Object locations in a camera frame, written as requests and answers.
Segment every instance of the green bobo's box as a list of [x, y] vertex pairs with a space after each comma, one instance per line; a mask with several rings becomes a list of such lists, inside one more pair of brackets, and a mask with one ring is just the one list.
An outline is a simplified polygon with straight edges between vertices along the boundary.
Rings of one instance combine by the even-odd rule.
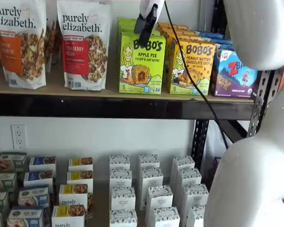
[[151, 35], [145, 48], [138, 39], [138, 34], [121, 33], [119, 92], [160, 95], [165, 38]]

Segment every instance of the black cable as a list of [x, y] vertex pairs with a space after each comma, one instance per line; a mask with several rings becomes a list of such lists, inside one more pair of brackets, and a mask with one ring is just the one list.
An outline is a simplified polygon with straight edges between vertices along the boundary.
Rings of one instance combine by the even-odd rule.
[[165, 9], [166, 9], [167, 16], [168, 16], [168, 18], [169, 18], [169, 22], [170, 22], [171, 28], [172, 28], [172, 30], [173, 30], [173, 32], [174, 32], [174, 34], [175, 34], [175, 37], [176, 37], [176, 40], [177, 40], [177, 43], [178, 43], [178, 46], [179, 46], [179, 49], [180, 49], [182, 61], [183, 61], [183, 63], [184, 63], [184, 68], [185, 68], [185, 70], [186, 70], [186, 72], [187, 72], [187, 74], [188, 74], [188, 77], [189, 77], [190, 81], [192, 82], [192, 84], [194, 85], [194, 87], [195, 87], [195, 88], [197, 89], [197, 91], [199, 92], [199, 94], [201, 95], [201, 97], [204, 99], [204, 101], [206, 102], [206, 104], [208, 105], [208, 107], [211, 109], [211, 111], [212, 111], [212, 113], [213, 113], [213, 116], [214, 116], [214, 119], [215, 119], [215, 121], [217, 122], [217, 125], [218, 125], [218, 127], [219, 127], [219, 129], [220, 129], [220, 132], [221, 132], [221, 134], [222, 134], [222, 138], [223, 138], [225, 147], [226, 147], [226, 149], [228, 149], [228, 145], [227, 145], [227, 142], [226, 142], [226, 138], [225, 138], [224, 132], [223, 132], [223, 130], [222, 130], [222, 128], [221, 128], [221, 125], [220, 125], [220, 123], [219, 123], [219, 121], [218, 121], [217, 114], [215, 113], [215, 111], [213, 110], [212, 105], [209, 103], [209, 101], [207, 100], [207, 98], [203, 95], [203, 93], [201, 92], [201, 90], [197, 87], [197, 85], [195, 84], [195, 82], [193, 81], [193, 79], [191, 78], [191, 76], [190, 76], [190, 74], [189, 74], [188, 68], [187, 68], [187, 66], [186, 66], [185, 58], [184, 58], [184, 55], [183, 55], [183, 52], [182, 52], [182, 48], [181, 48], [181, 45], [180, 45], [180, 41], [179, 41], [179, 39], [178, 39], [178, 36], [177, 36], [176, 31], [175, 31], [174, 25], [172, 24], [171, 19], [170, 19], [169, 10], [167, 9], [166, 1], [164, 1], [164, 5], [165, 5]]

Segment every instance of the electrical outlet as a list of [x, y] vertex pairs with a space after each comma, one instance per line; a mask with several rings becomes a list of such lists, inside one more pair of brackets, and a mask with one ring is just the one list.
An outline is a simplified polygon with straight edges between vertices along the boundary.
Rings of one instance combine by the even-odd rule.
[[24, 124], [11, 125], [14, 150], [23, 150], [27, 148], [27, 138]]

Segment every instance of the shelf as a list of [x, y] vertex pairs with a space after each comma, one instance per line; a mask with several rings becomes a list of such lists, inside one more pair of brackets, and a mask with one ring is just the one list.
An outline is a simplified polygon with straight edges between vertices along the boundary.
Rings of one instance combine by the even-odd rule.
[[[62, 65], [46, 75], [45, 87], [37, 90], [11, 88], [0, 70], [0, 116], [92, 117], [140, 119], [213, 119], [200, 96], [120, 94], [118, 76], [109, 67], [106, 89], [73, 91], [64, 87]], [[250, 120], [253, 100], [208, 96], [221, 120]]]

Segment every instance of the purely elizabeth granola bag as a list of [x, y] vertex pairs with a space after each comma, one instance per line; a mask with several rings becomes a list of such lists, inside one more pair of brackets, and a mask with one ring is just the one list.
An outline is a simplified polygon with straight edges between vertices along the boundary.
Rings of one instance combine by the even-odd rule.
[[63, 35], [65, 86], [73, 90], [105, 88], [111, 6], [91, 0], [58, 0]]
[[0, 59], [11, 87], [45, 86], [44, 0], [0, 0]]

